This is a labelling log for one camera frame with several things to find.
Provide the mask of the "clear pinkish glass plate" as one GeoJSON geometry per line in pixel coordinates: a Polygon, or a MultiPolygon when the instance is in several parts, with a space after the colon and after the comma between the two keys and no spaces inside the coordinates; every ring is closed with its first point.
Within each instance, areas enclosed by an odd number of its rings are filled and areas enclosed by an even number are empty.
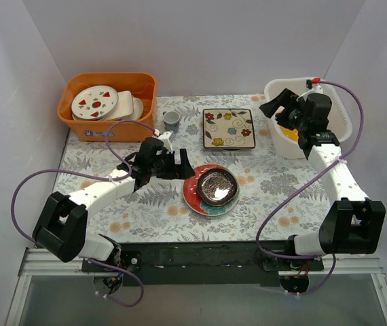
{"type": "Polygon", "coordinates": [[[225,168],[210,168],[202,173],[196,188],[200,199],[210,206],[224,206],[239,192],[235,176],[225,168]]]}

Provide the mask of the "yellow dotted scalloped plate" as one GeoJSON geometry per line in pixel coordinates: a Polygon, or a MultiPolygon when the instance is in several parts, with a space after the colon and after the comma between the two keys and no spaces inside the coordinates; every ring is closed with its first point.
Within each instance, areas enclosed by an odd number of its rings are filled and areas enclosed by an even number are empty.
{"type": "MultiPolygon", "coordinates": [[[[276,118],[277,118],[278,114],[281,113],[281,112],[283,111],[283,109],[284,109],[283,106],[279,107],[278,110],[276,111],[276,113],[274,114],[274,121],[275,121],[276,123],[278,123],[277,120],[276,120],[276,118]]],[[[296,130],[296,129],[294,129],[294,130],[289,130],[288,128],[285,128],[285,127],[283,127],[283,126],[281,126],[281,125],[279,125],[279,124],[278,124],[278,128],[279,128],[281,134],[282,134],[286,139],[288,139],[288,140],[290,140],[290,141],[293,141],[293,142],[297,142],[297,141],[298,141],[298,133],[297,133],[297,130],[296,130]]]]}

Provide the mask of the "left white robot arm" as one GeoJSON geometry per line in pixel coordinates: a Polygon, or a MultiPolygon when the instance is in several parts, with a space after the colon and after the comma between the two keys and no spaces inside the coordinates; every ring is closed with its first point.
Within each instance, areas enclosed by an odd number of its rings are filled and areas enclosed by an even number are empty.
{"type": "Polygon", "coordinates": [[[139,150],[127,156],[110,175],[70,194],[52,193],[40,214],[32,238],[41,247],[69,262],[76,257],[95,259],[103,270],[112,272],[121,262],[116,241],[87,231],[88,219],[116,200],[133,194],[151,178],[186,180],[195,175],[186,149],[180,159],[169,140],[147,137],[139,150]]]}

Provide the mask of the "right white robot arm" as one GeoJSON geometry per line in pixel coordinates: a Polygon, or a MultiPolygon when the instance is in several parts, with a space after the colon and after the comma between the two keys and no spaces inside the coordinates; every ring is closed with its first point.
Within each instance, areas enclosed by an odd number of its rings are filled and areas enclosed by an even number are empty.
{"type": "Polygon", "coordinates": [[[290,237],[284,253],[259,247],[266,255],[283,259],[292,270],[328,254],[375,253],[386,215],[384,204],[371,200],[354,180],[338,138],[328,129],[331,108],[325,94],[302,98],[287,88],[260,107],[278,125],[298,132],[299,148],[318,172],[308,184],[321,181],[331,203],[319,230],[290,237]]]}

